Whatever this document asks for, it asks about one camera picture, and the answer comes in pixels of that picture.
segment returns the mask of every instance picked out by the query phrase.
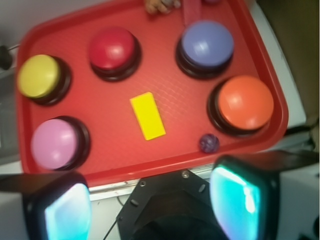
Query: purple button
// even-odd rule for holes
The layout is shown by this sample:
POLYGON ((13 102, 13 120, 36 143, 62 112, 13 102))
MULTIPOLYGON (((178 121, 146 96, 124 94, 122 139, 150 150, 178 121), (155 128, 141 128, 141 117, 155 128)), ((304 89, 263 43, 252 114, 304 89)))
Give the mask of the purple button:
POLYGON ((35 130, 31 152, 41 167, 54 170, 69 163, 75 155, 77 145, 75 129, 64 120, 51 119, 35 130))
POLYGON ((194 64, 214 68, 226 63, 234 52, 234 40, 220 23, 199 21, 182 37, 182 48, 194 64))

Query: yellow button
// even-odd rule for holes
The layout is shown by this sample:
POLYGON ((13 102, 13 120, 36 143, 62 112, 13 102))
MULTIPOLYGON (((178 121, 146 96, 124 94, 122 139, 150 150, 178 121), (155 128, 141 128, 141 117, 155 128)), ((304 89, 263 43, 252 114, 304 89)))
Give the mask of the yellow button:
POLYGON ((30 57, 18 74, 18 88, 29 98, 41 98, 51 93, 60 79, 57 61, 48 55, 30 57))

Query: button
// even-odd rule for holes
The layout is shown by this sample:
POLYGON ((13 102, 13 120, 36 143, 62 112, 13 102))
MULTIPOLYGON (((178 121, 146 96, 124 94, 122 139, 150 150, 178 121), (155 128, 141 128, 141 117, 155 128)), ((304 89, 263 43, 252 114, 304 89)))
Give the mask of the button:
POLYGON ((134 53, 133 35, 122 27, 109 27, 92 40, 89 47, 91 64, 103 70, 114 70, 127 63, 134 53))
POLYGON ((182 49, 194 64, 216 68, 225 64, 233 55, 234 40, 222 24, 200 21, 183 34, 182 49))
POLYGON ((60 66, 49 55, 29 58, 18 73, 19 91, 29 98, 41 98, 50 94, 59 83, 60 66))
POLYGON ((77 133, 73 126, 61 119, 50 119, 35 130, 31 152, 41 167, 55 170, 71 161, 77 146, 77 133))
POLYGON ((218 108, 230 125, 241 130, 256 130, 270 120, 274 100, 261 80, 242 75, 231 78, 222 86, 218 108))

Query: screw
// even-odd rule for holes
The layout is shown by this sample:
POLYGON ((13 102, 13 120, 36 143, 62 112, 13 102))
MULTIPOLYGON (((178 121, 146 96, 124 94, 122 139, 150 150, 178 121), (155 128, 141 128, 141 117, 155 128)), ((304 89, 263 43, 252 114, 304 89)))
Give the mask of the screw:
POLYGON ((145 181, 141 181, 140 182, 140 187, 144 187, 146 185, 146 182, 145 181))
POLYGON ((189 178, 189 172, 188 172, 188 171, 183 171, 183 172, 182 172, 182 177, 183 177, 184 179, 189 178))

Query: wall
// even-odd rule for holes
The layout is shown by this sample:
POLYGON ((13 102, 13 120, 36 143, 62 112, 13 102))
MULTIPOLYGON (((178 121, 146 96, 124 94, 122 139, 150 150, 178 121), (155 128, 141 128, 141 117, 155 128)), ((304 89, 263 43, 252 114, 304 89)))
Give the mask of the wall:
POLYGON ((0 0, 0 42, 14 46, 35 25, 109 0, 0 0))

